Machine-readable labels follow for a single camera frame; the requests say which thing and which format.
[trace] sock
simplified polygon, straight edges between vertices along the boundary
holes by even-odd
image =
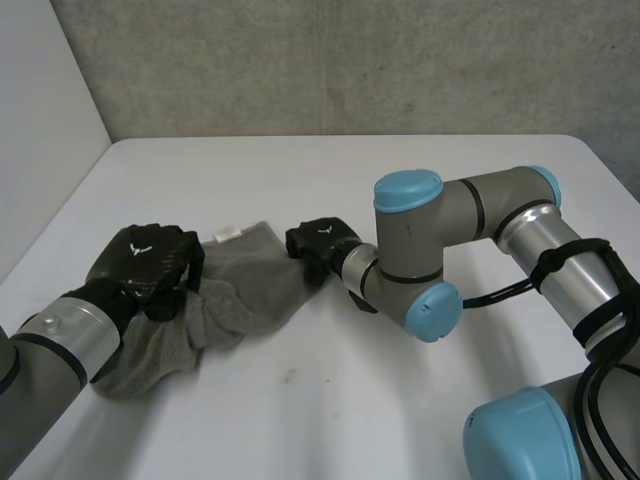
[[[304,283],[302,262],[288,258],[265,222],[202,247],[200,291],[188,292],[174,320],[134,318],[115,368],[92,384],[96,393],[138,397],[171,373],[193,370],[204,348],[232,348],[246,335],[277,330],[314,292]]]

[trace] concrete wall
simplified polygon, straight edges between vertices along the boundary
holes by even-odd
[[[53,5],[113,140],[565,133],[640,198],[638,0]]]
[[[110,144],[49,2],[0,2],[0,282]]]

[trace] white wall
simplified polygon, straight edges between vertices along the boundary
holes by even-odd
[[[0,1],[0,281],[110,143],[49,1]]]

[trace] silver arm segment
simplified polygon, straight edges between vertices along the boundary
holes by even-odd
[[[0,329],[0,478],[22,463],[120,344],[111,319],[63,297],[10,339]]]

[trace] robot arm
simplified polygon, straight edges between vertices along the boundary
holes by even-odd
[[[171,320],[187,267],[198,289],[204,252],[194,232],[122,229],[87,283],[55,300],[11,337],[0,329],[0,478],[8,478],[78,396],[117,361],[131,319]]]
[[[360,309],[382,312],[425,342],[450,333],[463,306],[470,305],[443,279],[443,249],[491,238],[573,330],[592,361],[585,374],[518,392],[469,417],[465,454],[476,480],[578,479],[583,471],[585,478],[614,478],[601,467],[613,471],[622,465],[614,458],[613,442],[605,441],[606,429],[598,431],[602,443],[590,438],[601,420],[599,387],[590,389],[596,379],[601,385],[623,357],[640,372],[640,352],[631,351],[640,335],[634,330],[637,284],[608,242],[583,240],[564,222],[560,201],[558,182],[539,167],[444,183],[434,172],[402,171],[383,177],[374,188],[377,247],[359,241],[337,218],[287,232],[290,255],[315,265],[308,273],[316,284],[331,272],[338,274]],[[619,393],[628,382],[620,374],[628,375],[611,375],[610,391]],[[617,405],[626,418],[636,418],[632,402],[607,395],[610,411],[617,412]],[[589,415],[582,409],[587,396]],[[618,426],[616,443],[627,456],[637,453],[629,424]],[[637,478],[631,468],[626,471],[631,474],[620,478]]]

